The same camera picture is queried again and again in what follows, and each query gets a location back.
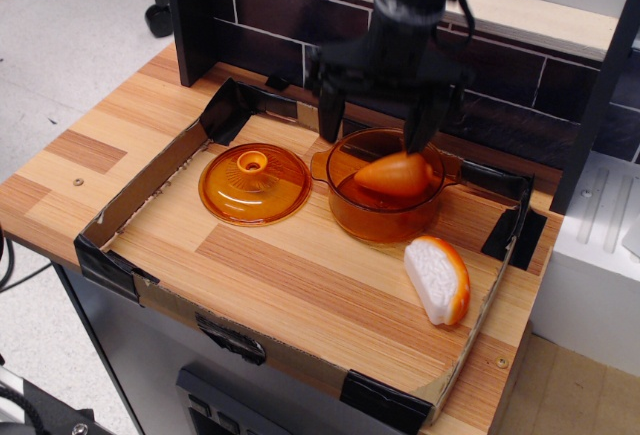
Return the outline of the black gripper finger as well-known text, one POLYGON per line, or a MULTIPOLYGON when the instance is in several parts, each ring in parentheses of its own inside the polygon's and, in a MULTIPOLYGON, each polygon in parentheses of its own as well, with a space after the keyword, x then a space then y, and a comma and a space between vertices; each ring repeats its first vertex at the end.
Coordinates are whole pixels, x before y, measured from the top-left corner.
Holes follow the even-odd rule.
POLYGON ((345 111, 346 96, 339 88, 329 82, 321 84, 319 92, 319 133, 330 143, 334 143, 345 111))
POLYGON ((412 92, 412 108, 404 124, 404 148, 420 153, 438 132, 451 109, 450 85, 427 85, 412 92))

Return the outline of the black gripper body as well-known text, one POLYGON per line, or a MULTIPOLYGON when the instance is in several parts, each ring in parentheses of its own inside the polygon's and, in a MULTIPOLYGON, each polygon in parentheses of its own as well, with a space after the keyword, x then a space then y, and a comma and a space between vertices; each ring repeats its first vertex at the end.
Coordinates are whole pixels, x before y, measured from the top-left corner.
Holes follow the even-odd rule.
MULTIPOLYGON (((464 90, 474 72, 438 51, 458 48, 437 40, 447 1, 374 0, 366 34, 311 52, 305 87, 316 96, 333 88, 342 94, 390 98, 417 96, 428 88, 464 90)), ((451 1, 459 3, 473 32, 467 0, 451 1)))

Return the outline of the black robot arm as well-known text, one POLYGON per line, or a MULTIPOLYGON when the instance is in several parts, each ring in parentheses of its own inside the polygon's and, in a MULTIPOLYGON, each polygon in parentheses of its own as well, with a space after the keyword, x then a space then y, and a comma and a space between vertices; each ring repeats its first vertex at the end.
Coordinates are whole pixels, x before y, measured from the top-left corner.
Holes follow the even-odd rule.
POLYGON ((410 105, 404 148, 422 151, 443 122, 458 112, 473 72, 445 56, 437 26, 449 1, 459 4, 467 33, 475 20, 467 0, 374 0, 368 31, 361 37, 315 49, 307 85, 319 99, 319 133, 333 142, 350 97, 410 105))

